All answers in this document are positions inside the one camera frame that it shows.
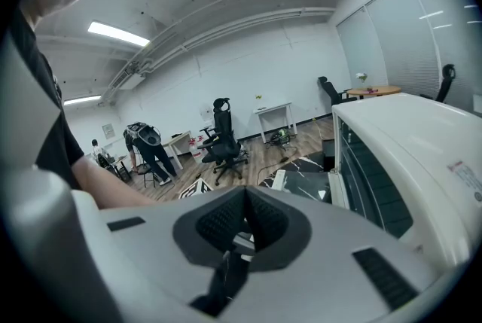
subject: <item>black rubber pad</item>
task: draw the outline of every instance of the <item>black rubber pad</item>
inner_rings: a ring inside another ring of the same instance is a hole
[[[119,221],[112,221],[111,223],[107,223],[107,227],[111,232],[115,232],[116,230],[125,230],[126,228],[135,227],[136,225],[144,224],[145,220],[140,217],[134,218],[126,218],[124,220]]]
[[[392,310],[403,306],[418,295],[418,292],[375,249],[354,252],[353,257]]]

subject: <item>black t-shirt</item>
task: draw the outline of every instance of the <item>black t-shirt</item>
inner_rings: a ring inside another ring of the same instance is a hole
[[[128,151],[133,151],[133,145],[139,149],[139,143],[142,142],[140,139],[134,139],[130,134],[126,134],[126,147]]]
[[[84,152],[75,141],[67,124],[62,108],[61,92],[53,81],[52,69],[38,50],[34,32],[18,10],[14,13],[10,32],[30,72],[44,92],[60,108],[59,117],[44,141],[36,163],[39,168],[50,170],[62,177],[72,189],[80,189],[71,166],[84,156]]]

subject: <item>floor mat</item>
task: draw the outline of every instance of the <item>floor mat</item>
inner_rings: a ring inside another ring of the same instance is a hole
[[[323,172],[323,152],[316,151],[315,153],[308,154],[297,158],[296,160],[283,165],[270,175],[268,175],[259,185],[262,187],[271,187],[273,180],[278,170],[284,169],[292,172],[306,172],[306,173],[319,173]]]

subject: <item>office chair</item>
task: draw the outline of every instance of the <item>office chair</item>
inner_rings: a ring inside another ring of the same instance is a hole
[[[227,109],[222,110],[224,104],[227,104]],[[219,185],[219,178],[228,169],[237,173],[239,179],[243,178],[234,166],[239,163],[247,164],[248,159],[239,158],[235,160],[241,151],[241,144],[234,138],[229,98],[218,98],[213,102],[213,106],[215,127],[209,129],[207,126],[200,130],[206,133],[208,139],[198,149],[205,148],[208,151],[207,156],[203,158],[204,163],[216,162],[216,167],[213,169],[214,173],[221,170],[215,181],[215,184]]]
[[[121,177],[119,177],[114,167],[107,161],[107,159],[104,156],[102,156],[101,153],[97,154],[97,162],[101,168],[104,168],[105,170],[109,171],[110,173],[112,173],[113,175],[116,175],[118,178],[121,179]]]
[[[437,97],[435,101],[443,102],[447,94],[449,93],[450,85],[452,81],[455,79],[455,67],[452,64],[445,65],[442,68],[442,84],[440,85],[440,90],[438,91]],[[421,97],[427,99],[433,99],[431,96],[427,96],[426,94],[420,94]]]
[[[346,98],[343,98],[343,94],[346,94],[349,89],[344,90],[342,93],[338,93],[333,84],[328,82],[326,77],[319,77],[318,81],[322,85],[323,90],[330,96],[331,106],[344,102],[356,101],[356,97],[348,98],[348,95]]]

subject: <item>cable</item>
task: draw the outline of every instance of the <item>cable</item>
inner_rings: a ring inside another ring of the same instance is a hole
[[[318,128],[319,138],[322,139],[322,143],[323,143],[322,130],[320,129],[320,127],[319,127],[318,124],[316,123],[315,118],[313,118],[313,122],[315,123],[316,127]]]
[[[298,152],[298,146],[285,146],[285,148],[286,148],[286,149],[288,149],[288,148],[294,148],[294,149],[296,149],[296,151],[294,151],[294,153],[293,153],[290,157],[288,157],[288,160],[289,160],[290,158],[292,158],[292,157]],[[272,168],[273,166],[279,165],[280,163],[281,163],[281,162],[279,162],[279,163],[274,163],[273,165],[268,165],[268,166],[265,166],[264,168],[259,169],[259,170],[258,170],[258,175],[256,176],[256,185],[259,185],[259,174],[261,173],[261,171],[263,171],[263,170],[265,170],[265,169],[267,169],[267,168]]]

